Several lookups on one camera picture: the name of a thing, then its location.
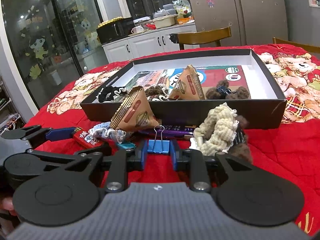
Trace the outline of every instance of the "black box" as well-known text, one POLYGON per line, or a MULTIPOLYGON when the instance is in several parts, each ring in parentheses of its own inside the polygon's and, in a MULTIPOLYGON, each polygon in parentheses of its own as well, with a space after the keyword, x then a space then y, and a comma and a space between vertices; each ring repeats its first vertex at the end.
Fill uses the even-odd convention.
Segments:
POLYGON ((249 121, 249 129, 279 127, 286 107, 286 98, 268 68, 250 49, 195 51, 133 60, 97 88, 80 105, 89 120, 108 122, 121 102, 95 103, 102 87, 125 86, 138 71, 169 69, 170 65, 171 68, 185 68, 189 64, 194 67, 241 65, 246 70, 243 71, 253 99, 150 102, 155 117, 161 119, 162 123, 198 126, 207 117, 210 109, 227 102, 229 107, 237 110, 238 115, 243 115, 249 121), (263 94, 262 99, 255 99, 260 97, 259 94, 263 94))
POLYGON ((97 29, 97 34, 101 44, 120 40, 131 34, 135 27, 132 17, 116 20, 105 24, 97 29))

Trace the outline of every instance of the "metal binder clip handle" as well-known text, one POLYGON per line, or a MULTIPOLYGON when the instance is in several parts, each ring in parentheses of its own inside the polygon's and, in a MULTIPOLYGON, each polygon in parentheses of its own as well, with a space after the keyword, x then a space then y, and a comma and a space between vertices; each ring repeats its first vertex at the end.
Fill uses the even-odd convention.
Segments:
POLYGON ((155 132, 156 132, 156 136, 155 136, 155 141, 154 141, 154 143, 153 143, 152 152, 154 152, 154 150, 155 150, 155 145, 156 145, 156 140, 157 140, 157 130, 156 130, 156 128, 159 127, 159 126, 163 128, 162 131, 161 131, 161 150, 163 151, 162 133, 163 133, 163 131, 165 130, 165 128, 164 128, 163 125, 157 125, 156 127, 154 127, 154 130, 155 130, 155 132))

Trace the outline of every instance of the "wooden chair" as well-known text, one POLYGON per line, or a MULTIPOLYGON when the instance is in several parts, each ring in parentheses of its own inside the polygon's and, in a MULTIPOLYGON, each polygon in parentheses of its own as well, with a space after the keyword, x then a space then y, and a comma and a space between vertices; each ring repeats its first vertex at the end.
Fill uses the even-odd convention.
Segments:
POLYGON ((199 45, 215 42, 217 47, 221 47, 220 40, 231 37, 230 27, 213 31, 196 32, 196 33, 178 33, 170 34, 170 40, 178 43, 180 49, 184 49, 184 45, 199 45))
POLYGON ((273 37, 272 39, 273 39, 273 44, 290 44, 290 45, 293 45, 296 47, 303 48, 307 52, 320 54, 320 47, 306 45, 306 44, 300 44, 300 43, 296 43, 296 42, 292 42, 292 41, 285 41, 285 40, 281 40, 281 39, 278 39, 275 37, 273 37))

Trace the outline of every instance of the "mug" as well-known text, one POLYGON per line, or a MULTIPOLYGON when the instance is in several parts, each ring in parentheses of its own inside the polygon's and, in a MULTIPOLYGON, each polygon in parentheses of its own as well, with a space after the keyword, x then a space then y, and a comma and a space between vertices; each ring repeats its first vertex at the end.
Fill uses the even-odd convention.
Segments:
POLYGON ((140 32, 143 32, 143 31, 144 31, 144 28, 142 26, 137 26, 137 27, 134 27, 131 30, 131 33, 134 34, 134 33, 140 33, 140 32))

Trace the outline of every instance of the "metal screw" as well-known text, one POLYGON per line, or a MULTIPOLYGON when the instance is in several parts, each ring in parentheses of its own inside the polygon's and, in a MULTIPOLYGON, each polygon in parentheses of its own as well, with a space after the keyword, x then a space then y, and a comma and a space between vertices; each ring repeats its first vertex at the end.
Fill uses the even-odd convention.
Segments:
POLYGON ((107 188, 109 190, 118 190, 118 189, 121 188, 121 186, 122 185, 119 182, 110 182, 110 183, 107 184, 107 188))
POLYGON ((193 184, 193 187, 197 190, 206 190, 208 189, 210 186, 208 183, 206 182, 203 182, 203 181, 199 181, 199 182, 196 182, 195 184, 193 184))

